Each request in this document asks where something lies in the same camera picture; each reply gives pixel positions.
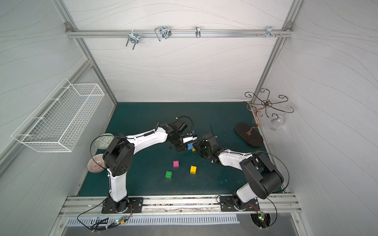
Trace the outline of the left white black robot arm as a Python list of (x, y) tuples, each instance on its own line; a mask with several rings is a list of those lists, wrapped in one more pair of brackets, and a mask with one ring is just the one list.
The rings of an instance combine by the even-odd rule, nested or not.
[(188, 143), (197, 139), (196, 134), (182, 134), (186, 125), (158, 124), (154, 129), (136, 135), (115, 137), (103, 160), (109, 177), (110, 198), (118, 203), (128, 198), (127, 172), (132, 166), (134, 155), (156, 144), (169, 141), (178, 152), (187, 150)]

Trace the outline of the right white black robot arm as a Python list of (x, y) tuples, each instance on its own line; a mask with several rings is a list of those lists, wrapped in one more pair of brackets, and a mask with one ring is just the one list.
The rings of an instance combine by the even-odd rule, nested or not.
[(284, 182), (284, 177), (262, 151), (236, 152), (222, 148), (216, 138), (207, 138), (193, 144), (203, 158), (243, 172), (247, 183), (233, 193), (232, 202), (237, 210), (244, 210), (256, 198), (266, 199)]

